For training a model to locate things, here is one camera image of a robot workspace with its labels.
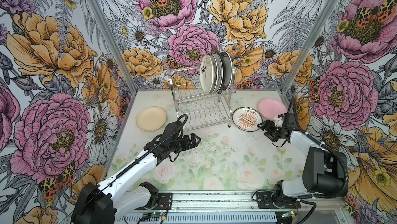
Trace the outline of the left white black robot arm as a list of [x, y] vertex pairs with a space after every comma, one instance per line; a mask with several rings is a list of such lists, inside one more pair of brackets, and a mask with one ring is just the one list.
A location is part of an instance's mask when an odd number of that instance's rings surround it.
[[138, 208], [153, 208], [158, 201], [158, 189], [144, 182], [134, 191], [129, 189], [146, 173], [164, 160], [174, 162], [181, 152], [196, 148], [201, 141], [196, 134], [184, 134], [188, 115], [181, 115], [167, 124], [164, 132], [147, 143], [138, 156], [115, 175], [97, 185], [85, 185], [71, 216], [72, 224], [113, 224]]

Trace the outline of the white plate green red rim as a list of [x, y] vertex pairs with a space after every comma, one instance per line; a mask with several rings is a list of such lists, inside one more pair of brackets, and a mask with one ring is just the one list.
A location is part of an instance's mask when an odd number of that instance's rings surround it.
[[222, 51], [220, 54], [223, 62], [223, 90], [227, 90], [232, 83], [233, 63], [227, 52]]

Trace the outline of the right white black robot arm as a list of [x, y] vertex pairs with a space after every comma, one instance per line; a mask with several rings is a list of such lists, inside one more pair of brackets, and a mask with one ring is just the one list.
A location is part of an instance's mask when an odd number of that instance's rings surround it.
[[271, 142], [283, 140], [294, 145], [306, 157], [300, 178], [281, 180], [274, 186], [270, 197], [275, 207], [283, 208], [305, 199], [333, 199], [347, 195], [349, 177], [346, 156], [301, 128], [294, 100], [290, 101], [285, 114], [266, 120], [257, 127]]

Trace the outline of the black square floral plate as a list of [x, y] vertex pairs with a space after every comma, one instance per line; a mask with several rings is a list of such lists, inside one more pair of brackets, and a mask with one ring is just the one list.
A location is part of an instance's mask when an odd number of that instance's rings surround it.
[[215, 89], [213, 90], [213, 93], [221, 94], [223, 91], [223, 83], [224, 83], [224, 64], [222, 61], [222, 56], [218, 50], [213, 49], [212, 56], [214, 57], [215, 60]]

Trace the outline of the white plate orange sunburst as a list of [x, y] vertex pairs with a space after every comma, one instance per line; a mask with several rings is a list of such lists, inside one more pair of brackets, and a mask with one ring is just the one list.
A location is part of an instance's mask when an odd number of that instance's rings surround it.
[[250, 107], [241, 107], [233, 112], [232, 121], [238, 129], [254, 132], [259, 130], [258, 125], [263, 122], [263, 118], [258, 111]]

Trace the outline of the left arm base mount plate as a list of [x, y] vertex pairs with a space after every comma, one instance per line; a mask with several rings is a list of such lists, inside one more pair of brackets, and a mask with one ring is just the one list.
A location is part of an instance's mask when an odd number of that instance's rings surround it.
[[170, 210], [172, 208], [172, 193], [154, 193], [149, 199], [148, 210]]

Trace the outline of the white plate red characters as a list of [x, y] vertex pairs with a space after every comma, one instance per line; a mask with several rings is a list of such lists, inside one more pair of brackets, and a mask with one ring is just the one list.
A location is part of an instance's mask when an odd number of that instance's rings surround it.
[[214, 93], [216, 91], [216, 88], [217, 88], [218, 77], [219, 77], [218, 76], [219, 69], [218, 69], [218, 61], [217, 61], [218, 55], [217, 54], [211, 54], [210, 57], [212, 58], [213, 70], [214, 70], [213, 85], [212, 85], [212, 88], [210, 90], [210, 93], [212, 94], [212, 93]]

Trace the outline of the white plate with black drawing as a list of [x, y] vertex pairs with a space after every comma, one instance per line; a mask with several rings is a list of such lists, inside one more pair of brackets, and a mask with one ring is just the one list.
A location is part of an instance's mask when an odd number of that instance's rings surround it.
[[214, 86], [215, 68], [213, 58], [205, 55], [200, 65], [200, 84], [203, 92], [209, 94]]

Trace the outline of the white plate black rim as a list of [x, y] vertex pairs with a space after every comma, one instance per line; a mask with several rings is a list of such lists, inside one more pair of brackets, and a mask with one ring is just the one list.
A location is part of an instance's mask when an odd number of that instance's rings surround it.
[[217, 61], [218, 61], [218, 69], [219, 69], [219, 72], [218, 72], [218, 84], [217, 84], [217, 88], [216, 88], [216, 93], [220, 93], [221, 92], [221, 89], [222, 89], [222, 81], [223, 81], [223, 64], [222, 64], [222, 59], [221, 59], [221, 57], [220, 57], [220, 55], [219, 54], [217, 54], [218, 55], [218, 58], [217, 58]]

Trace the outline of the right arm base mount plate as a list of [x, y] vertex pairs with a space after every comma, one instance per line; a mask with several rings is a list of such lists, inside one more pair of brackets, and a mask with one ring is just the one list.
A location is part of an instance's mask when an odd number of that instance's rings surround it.
[[253, 196], [259, 209], [300, 209], [301, 204], [294, 198], [286, 197], [283, 194], [274, 196], [272, 191], [256, 191]]

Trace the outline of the chrome wire dish rack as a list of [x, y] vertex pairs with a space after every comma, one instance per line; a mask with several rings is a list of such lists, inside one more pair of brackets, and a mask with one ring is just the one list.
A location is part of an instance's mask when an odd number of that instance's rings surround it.
[[185, 131], [227, 124], [232, 125], [232, 94], [236, 89], [231, 85], [220, 93], [206, 94], [201, 88], [200, 75], [188, 78], [186, 68], [172, 69], [166, 66], [177, 117], [186, 114]]

